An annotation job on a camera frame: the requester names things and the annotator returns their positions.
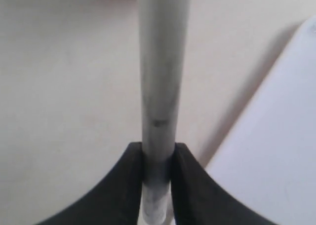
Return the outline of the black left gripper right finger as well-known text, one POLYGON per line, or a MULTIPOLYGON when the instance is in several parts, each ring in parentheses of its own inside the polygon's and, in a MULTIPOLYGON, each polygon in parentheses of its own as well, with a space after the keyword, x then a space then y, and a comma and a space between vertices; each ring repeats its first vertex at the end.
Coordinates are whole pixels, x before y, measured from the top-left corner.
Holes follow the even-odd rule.
POLYGON ((221 188, 184 143, 171 160, 171 195, 177 225, 271 225, 221 188))

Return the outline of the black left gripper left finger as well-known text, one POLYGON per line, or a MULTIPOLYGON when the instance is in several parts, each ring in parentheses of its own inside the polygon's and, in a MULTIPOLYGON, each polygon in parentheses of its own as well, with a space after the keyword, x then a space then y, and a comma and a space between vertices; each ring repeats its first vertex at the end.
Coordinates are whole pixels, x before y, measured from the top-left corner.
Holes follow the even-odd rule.
POLYGON ((140 142, 130 143, 111 171, 86 195, 43 225, 136 225, 143 180, 140 142))

